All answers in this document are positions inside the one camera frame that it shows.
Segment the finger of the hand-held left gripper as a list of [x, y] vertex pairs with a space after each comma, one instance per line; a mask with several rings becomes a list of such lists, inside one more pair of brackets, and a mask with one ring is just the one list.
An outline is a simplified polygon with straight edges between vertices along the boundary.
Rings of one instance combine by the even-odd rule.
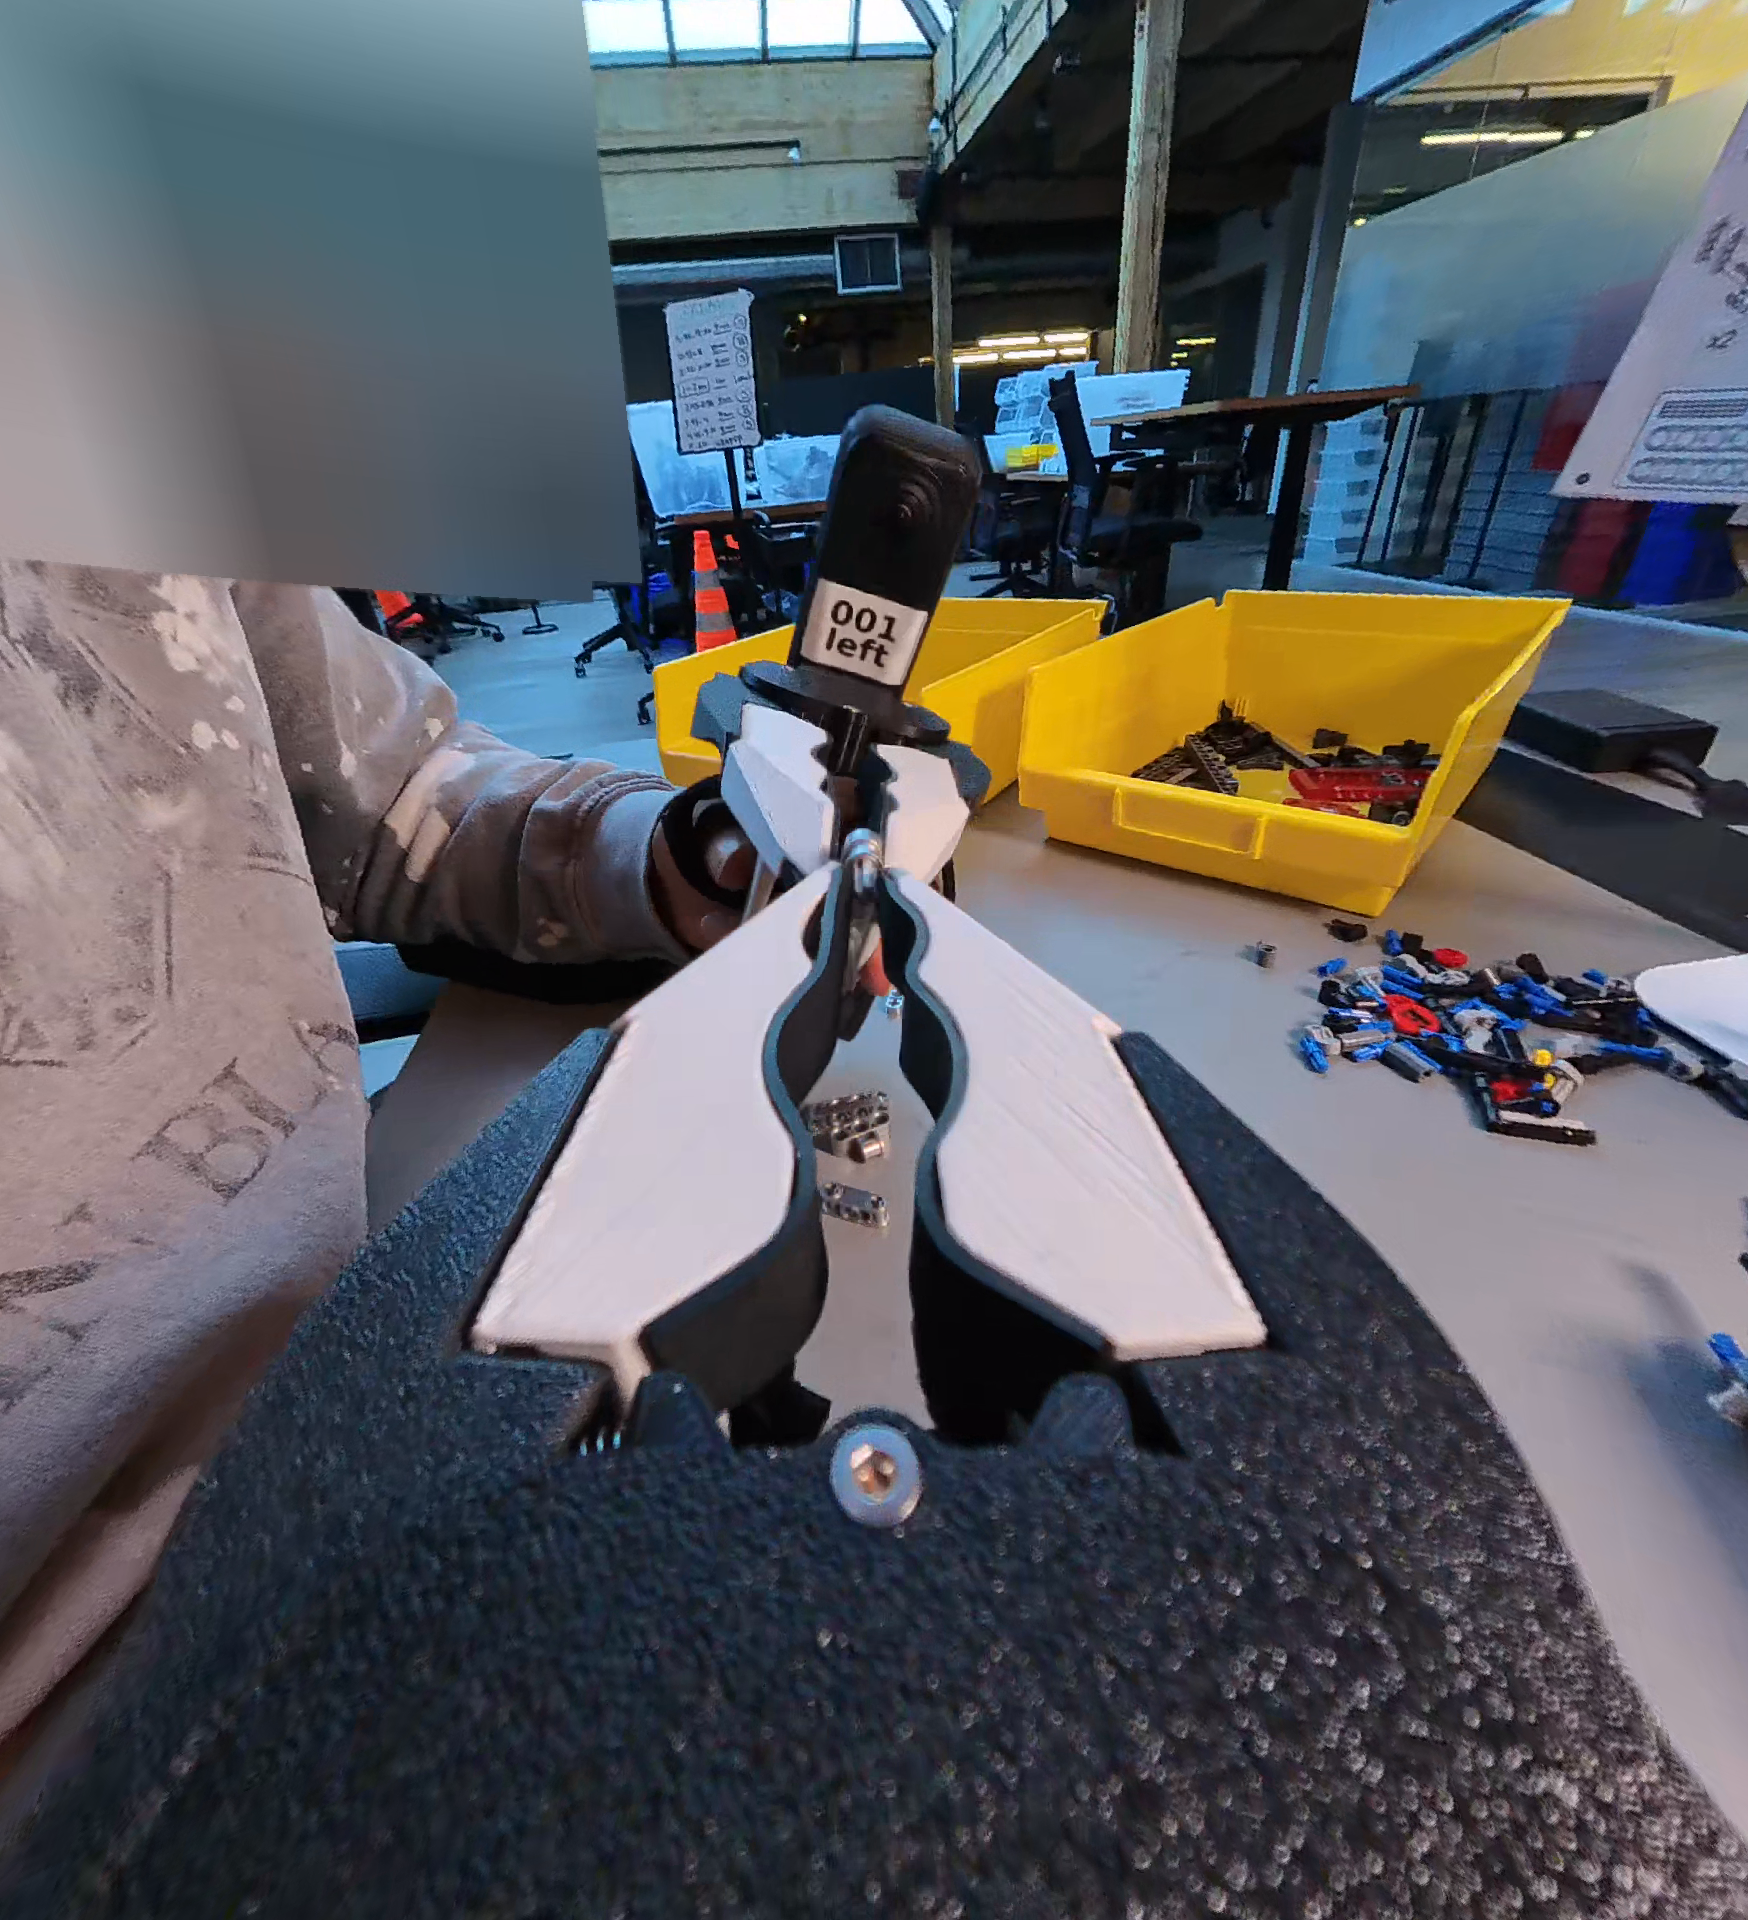
[[914, 748], [878, 748], [872, 763], [872, 819], [883, 867], [935, 884], [972, 816], [956, 763]]
[[729, 742], [720, 800], [756, 851], [742, 901], [766, 905], [784, 884], [837, 865], [840, 816], [827, 731], [782, 707], [745, 704]]

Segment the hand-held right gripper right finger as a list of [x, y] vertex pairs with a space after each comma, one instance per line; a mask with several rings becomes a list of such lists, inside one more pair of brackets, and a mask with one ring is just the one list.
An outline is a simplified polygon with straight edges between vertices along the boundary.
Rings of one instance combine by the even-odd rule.
[[1141, 1041], [927, 881], [885, 870], [900, 1068], [932, 1124], [909, 1287], [935, 1428], [1003, 1445], [1054, 1384], [1266, 1343], [1144, 1091]]

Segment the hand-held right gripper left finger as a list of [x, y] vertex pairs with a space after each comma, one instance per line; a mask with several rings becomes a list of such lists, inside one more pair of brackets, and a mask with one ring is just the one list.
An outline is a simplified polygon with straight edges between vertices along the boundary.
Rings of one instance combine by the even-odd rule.
[[717, 1413], [792, 1372], [827, 1289], [800, 1110], [852, 952], [852, 884], [827, 867], [615, 1024], [473, 1350], [595, 1364], [623, 1404], [675, 1372]]

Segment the person's left forearm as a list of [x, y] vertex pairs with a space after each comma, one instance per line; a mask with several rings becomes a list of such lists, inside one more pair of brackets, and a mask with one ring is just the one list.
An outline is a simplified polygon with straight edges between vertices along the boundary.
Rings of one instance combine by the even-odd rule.
[[238, 583], [231, 601], [339, 938], [532, 962], [691, 952], [654, 893], [667, 784], [503, 744], [333, 588]]

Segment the grey desk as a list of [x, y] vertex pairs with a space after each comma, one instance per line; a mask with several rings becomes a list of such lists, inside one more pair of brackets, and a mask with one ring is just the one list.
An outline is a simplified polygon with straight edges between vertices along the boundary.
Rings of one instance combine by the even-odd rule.
[[[437, 673], [516, 745], [656, 768], [639, 663], [617, 646], [573, 678], [602, 623], [604, 606], [562, 606], [553, 637], [468, 642]], [[1748, 782], [1748, 639], [1571, 614], [1541, 685], [1600, 682], [1711, 720], [1717, 765]], [[1308, 1073], [1288, 1040], [1332, 949], [1319, 913], [1054, 844], [1013, 788], [967, 834], [958, 895], [1169, 1050], [1413, 1289], [1524, 1455], [1638, 1687], [1748, 1838], [1748, 1434], [1706, 1404], [1708, 1334], [1748, 1332], [1748, 1122], [1615, 1071], [1587, 1088], [1598, 1142], [1572, 1151], [1479, 1130], [1448, 1086]], [[1477, 960], [1634, 972], [1722, 949], [1470, 819], [1393, 908]], [[1275, 967], [1247, 960], [1256, 941], [1279, 946]], [[612, 1011], [447, 990], [368, 1128], [371, 1220]]]

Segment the person's left hand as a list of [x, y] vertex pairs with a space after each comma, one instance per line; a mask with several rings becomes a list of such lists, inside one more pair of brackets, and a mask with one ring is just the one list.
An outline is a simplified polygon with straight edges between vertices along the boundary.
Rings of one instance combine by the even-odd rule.
[[649, 846], [654, 913], [686, 952], [704, 952], [739, 928], [757, 867], [757, 848], [724, 804], [668, 804]]

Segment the black office chair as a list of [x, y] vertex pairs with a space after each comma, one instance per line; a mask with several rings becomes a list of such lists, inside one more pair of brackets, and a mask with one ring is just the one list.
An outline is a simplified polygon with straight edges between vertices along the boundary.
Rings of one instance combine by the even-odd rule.
[[646, 676], [656, 664], [656, 640], [651, 632], [651, 592], [646, 579], [633, 584], [598, 584], [594, 598], [610, 605], [615, 619], [595, 637], [589, 637], [573, 656], [573, 678], [584, 680], [589, 664], [612, 645], [623, 642], [641, 661]]
[[1052, 385], [1052, 411], [1067, 475], [1054, 529], [1054, 597], [1075, 597], [1079, 576], [1093, 572], [1104, 581], [1111, 629], [1160, 616], [1173, 550], [1202, 537], [1200, 522], [1178, 509], [1176, 462], [1166, 456], [1098, 456], [1074, 371]]

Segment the yellow plastic bin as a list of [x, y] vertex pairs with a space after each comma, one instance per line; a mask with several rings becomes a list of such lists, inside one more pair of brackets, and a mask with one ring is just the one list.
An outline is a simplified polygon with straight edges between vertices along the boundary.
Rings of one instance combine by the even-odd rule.
[[[1497, 754], [1568, 601], [1479, 592], [1234, 591], [1102, 637], [1026, 682], [1019, 802], [1049, 839], [1375, 919]], [[1220, 715], [1295, 749], [1319, 730], [1437, 761], [1405, 826], [1138, 778]]]
[[[906, 699], [941, 714], [952, 739], [971, 748], [988, 769], [985, 802], [1019, 775], [1019, 739], [1028, 674], [1102, 637], [1102, 598], [945, 597], [917, 656]], [[784, 658], [792, 640], [784, 624], [762, 637], [694, 653], [653, 674], [653, 722], [662, 773], [691, 786], [718, 771], [718, 752], [692, 733], [700, 688], [745, 663]]]

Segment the heap of black toy parts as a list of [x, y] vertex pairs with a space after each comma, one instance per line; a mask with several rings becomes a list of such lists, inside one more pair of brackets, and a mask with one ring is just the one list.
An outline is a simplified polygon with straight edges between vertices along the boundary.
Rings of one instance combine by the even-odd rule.
[[1287, 805], [1287, 769], [1292, 765], [1378, 761], [1430, 765], [1435, 775], [1439, 756], [1430, 742], [1415, 737], [1370, 748], [1332, 727], [1319, 727], [1302, 742], [1297, 736], [1272, 731], [1248, 720], [1245, 712], [1223, 704], [1207, 727], [1181, 736], [1173, 745], [1138, 765], [1131, 775], [1211, 797]]

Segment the blue-grey chair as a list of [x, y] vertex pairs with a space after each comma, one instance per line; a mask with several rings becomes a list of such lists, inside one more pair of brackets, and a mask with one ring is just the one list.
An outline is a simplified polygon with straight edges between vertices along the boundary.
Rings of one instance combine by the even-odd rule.
[[362, 1093], [372, 1105], [407, 1066], [447, 981], [414, 971], [392, 944], [339, 942], [335, 957], [352, 1009]]

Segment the white paper sign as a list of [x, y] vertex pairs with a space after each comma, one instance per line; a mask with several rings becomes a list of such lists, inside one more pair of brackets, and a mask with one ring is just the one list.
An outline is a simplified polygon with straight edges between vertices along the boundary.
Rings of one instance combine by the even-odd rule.
[[662, 309], [676, 450], [683, 456], [762, 445], [748, 290]]

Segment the stack of clear storage boxes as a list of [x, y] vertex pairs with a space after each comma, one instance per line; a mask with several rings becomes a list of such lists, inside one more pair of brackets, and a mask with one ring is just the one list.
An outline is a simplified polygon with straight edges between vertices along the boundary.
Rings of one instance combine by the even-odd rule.
[[1102, 375], [1093, 362], [1069, 360], [1026, 368], [996, 383], [988, 451], [1003, 451], [1011, 444], [1058, 448], [1052, 389], [1063, 385], [1067, 375], [1075, 379], [1081, 419], [1098, 456], [1110, 451], [1110, 419], [1173, 409], [1184, 401], [1188, 385], [1184, 366]]

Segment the pile of mixed toy parts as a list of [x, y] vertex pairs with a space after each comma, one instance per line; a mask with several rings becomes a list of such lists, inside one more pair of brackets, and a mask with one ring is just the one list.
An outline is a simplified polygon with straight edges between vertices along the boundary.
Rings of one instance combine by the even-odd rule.
[[1378, 1066], [1415, 1088], [1441, 1084], [1479, 1130], [1572, 1151], [1598, 1142], [1585, 1091], [1615, 1071], [1748, 1120], [1748, 1070], [1656, 1022], [1629, 975], [1556, 971], [1536, 952], [1474, 962], [1395, 928], [1346, 946], [1313, 971], [1311, 1009], [1288, 1040], [1308, 1073]]

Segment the wooden top table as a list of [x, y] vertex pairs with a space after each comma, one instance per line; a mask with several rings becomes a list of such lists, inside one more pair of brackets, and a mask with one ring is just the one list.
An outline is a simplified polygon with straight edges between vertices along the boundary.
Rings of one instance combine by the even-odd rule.
[[1275, 471], [1262, 588], [1285, 591], [1291, 588], [1319, 430], [1373, 409], [1397, 409], [1419, 397], [1421, 389], [1413, 383], [1292, 397], [1234, 397], [1115, 415], [1105, 424], [1110, 453], [1157, 451], [1173, 459], [1188, 459], [1198, 445], [1233, 426], [1245, 430], [1247, 436], [1259, 433], [1269, 448], [1272, 436], [1283, 433], [1287, 440]]

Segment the wooden pillar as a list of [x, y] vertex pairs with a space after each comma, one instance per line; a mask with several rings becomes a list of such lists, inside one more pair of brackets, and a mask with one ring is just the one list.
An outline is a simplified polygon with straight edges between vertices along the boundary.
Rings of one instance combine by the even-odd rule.
[[1150, 371], [1157, 351], [1160, 255], [1168, 220], [1181, 20], [1181, 1], [1139, 1], [1133, 13], [1127, 151], [1111, 337], [1111, 368], [1119, 375]]

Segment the black power adapter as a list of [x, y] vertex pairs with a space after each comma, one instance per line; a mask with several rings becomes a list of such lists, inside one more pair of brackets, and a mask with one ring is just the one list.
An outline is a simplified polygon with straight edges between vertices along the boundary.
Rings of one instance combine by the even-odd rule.
[[1717, 736], [1711, 722], [1602, 688], [1533, 691], [1507, 727], [1510, 748], [1587, 775], [1632, 773], [1656, 754], [1704, 763]]

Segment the red toy frame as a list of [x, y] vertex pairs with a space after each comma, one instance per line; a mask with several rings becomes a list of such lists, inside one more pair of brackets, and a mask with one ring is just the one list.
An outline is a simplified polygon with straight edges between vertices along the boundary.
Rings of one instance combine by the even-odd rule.
[[1287, 769], [1287, 805], [1383, 826], [1410, 826], [1434, 775], [1430, 765], [1315, 763]]

